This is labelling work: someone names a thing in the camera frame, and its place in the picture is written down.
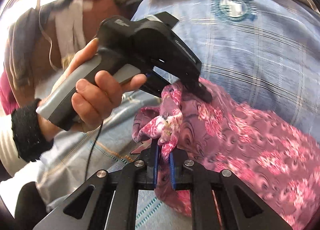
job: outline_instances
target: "floral pattern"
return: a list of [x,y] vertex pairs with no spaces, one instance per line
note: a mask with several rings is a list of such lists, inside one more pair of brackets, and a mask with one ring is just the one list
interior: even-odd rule
[[200,78],[212,94],[204,103],[178,81],[162,91],[160,107],[136,115],[136,142],[159,138],[162,145],[157,197],[191,215],[189,191],[174,191],[168,158],[178,146],[206,169],[230,169],[293,230],[302,230],[320,206],[320,149],[314,138],[274,112],[236,103],[218,85]]

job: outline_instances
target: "black cable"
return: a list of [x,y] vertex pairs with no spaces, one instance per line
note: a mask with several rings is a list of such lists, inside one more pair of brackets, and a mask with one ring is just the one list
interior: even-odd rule
[[100,128],[99,128],[98,134],[97,134],[96,139],[94,140],[94,143],[93,143],[93,145],[91,147],[91,150],[90,150],[89,158],[88,158],[88,161],[87,161],[87,167],[85,168],[84,181],[87,180],[88,168],[89,168],[89,164],[90,164],[91,155],[92,155],[92,152],[93,152],[93,148],[96,145],[96,142],[97,142],[97,140],[99,138],[99,135],[101,133],[102,126],[103,126],[103,122],[100,124]]

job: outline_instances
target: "white and teal logo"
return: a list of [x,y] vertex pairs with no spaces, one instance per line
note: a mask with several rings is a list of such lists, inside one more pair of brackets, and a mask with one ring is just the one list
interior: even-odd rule
[[255,20],[257,9],[252,0],[212,0],[212,12],[232,21]]

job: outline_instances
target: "screw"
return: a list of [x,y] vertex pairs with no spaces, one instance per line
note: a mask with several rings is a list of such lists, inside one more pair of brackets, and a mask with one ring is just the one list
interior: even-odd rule
[[97,172],[97,177],[105,177],[107,173],[104,170],[99,170]]
[[195,162],[193,160],[186,160],[184,161],[184,164],[188,167],[191,167],[195,164]]
[[134,165],[135,165],[136,167],[142,167],[142,166],[144,165],[144,161],[142,161],[142,160],[135,161],[135,162],[134,162]]
[[232,174],[231,171],[228,170],[228,169],[224,169],[224,170],[222,171],[222,175],[223,175],[224,177],[230,177],[231,174]]

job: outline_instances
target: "black wristband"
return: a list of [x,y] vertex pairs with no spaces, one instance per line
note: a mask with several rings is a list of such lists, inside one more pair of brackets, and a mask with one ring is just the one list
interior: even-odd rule
[[43,152],[52,148],[53,140],[47,142],[40,130],[36,109],[40,99],[14,110],[11,115],[13,140],[18,155],[26,162],[36,161]]

